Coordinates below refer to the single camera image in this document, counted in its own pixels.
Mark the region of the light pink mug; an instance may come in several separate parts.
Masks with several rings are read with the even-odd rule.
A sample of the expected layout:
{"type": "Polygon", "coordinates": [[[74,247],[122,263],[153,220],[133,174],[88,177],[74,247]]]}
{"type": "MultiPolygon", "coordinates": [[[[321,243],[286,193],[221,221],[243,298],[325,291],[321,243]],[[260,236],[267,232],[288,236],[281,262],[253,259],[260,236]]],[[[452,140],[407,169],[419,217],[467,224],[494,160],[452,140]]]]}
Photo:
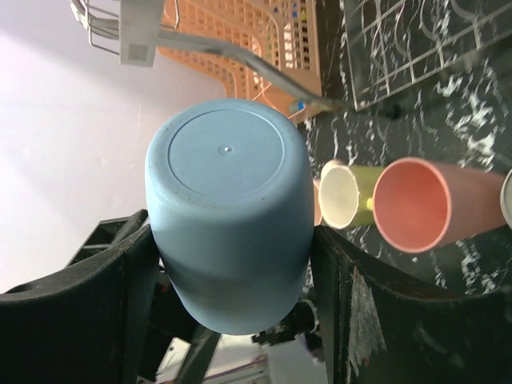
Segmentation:
{"type": "Polygon", "coordinates": [[[320,225],[322,223],[322,211],[319,204],[319,187],[322,178],[327,173],[328,170],[336,167],[344,165],[344,162],[342,162],[339,159],[331,159],[329,160],[321,169],[319,176],[313,178],[313,186],[314,186],[314,224],[316,226],[320,225]]]}

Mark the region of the light blue plastic cup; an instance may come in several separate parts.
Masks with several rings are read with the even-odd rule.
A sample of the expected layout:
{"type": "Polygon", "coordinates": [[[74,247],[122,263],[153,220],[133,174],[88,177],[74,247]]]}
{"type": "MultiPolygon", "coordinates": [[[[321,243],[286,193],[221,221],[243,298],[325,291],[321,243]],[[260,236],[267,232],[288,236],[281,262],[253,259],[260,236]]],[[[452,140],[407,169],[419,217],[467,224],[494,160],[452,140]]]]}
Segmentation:
{"type": "Polygon", "coordinates": [[[314,188],[287,117],[237,98],[183,110],[148,146],[145,189],[164,267],[198,323],[246,335],[288,315],[305,282],[314,188]]]}

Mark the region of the dusty pink tumbler cup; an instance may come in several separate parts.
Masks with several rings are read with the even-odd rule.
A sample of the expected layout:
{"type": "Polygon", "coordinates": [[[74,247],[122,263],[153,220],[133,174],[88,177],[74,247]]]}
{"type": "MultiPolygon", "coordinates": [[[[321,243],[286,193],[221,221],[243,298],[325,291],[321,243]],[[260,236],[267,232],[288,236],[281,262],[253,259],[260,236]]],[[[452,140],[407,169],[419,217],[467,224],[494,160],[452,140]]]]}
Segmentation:
{"type": "Polygon", "coordinates": [[[402,158],[388,165],[373,192],[375,224],[395,249],[427,252],[506,224],[500,193],[506,176],[402,158]]]}

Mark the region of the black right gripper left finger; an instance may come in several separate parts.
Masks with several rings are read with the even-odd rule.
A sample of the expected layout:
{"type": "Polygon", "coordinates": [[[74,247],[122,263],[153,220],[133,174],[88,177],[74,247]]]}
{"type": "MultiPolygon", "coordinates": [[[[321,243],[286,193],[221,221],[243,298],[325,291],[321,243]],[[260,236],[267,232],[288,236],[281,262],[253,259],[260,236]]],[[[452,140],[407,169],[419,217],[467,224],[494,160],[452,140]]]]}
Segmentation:
{"type": "Polygon", "coordinates": [[[2,294],[2,382],[136,382],[158,274],[147,216],[100,222],[62,270],[2,294]]]}

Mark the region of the yellow-green mug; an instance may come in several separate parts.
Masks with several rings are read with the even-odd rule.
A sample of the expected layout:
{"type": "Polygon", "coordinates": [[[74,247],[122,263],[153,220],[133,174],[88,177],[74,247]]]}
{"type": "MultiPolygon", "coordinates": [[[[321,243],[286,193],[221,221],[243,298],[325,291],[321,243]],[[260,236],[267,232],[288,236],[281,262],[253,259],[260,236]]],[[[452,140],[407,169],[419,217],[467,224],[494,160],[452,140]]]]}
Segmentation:
{"type": "Polygon", "coordinates": [[[318,187],[318,204],[326,224],[336,230],[373,225],[373,193],[383,171],[382,166],[328,161],[318,187]]]}

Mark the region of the cream steel tumbler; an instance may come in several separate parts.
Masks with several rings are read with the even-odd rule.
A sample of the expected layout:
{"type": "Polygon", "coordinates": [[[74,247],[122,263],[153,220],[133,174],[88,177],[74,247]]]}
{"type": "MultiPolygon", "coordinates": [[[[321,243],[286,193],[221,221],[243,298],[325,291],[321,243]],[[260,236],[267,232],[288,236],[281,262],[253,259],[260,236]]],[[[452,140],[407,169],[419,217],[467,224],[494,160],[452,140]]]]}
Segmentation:
{"type": "Polygon", "coordinates": [[[502,184],[500,207],[506,224],[512,228],[512,170],[509,171],[502,184]]]}

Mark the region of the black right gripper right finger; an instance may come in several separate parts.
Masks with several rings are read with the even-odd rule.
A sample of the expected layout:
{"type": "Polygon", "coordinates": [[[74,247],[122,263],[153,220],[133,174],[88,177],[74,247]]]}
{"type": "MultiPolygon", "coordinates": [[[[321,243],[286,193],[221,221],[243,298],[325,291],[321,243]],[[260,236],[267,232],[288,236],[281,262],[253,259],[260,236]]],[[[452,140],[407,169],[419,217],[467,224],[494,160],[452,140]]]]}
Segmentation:
{"type": "Polygon", "coordinates": [[[511,288],[459,295],[317,226],[311,270],[331,383],[508,383],[511,288]]]}

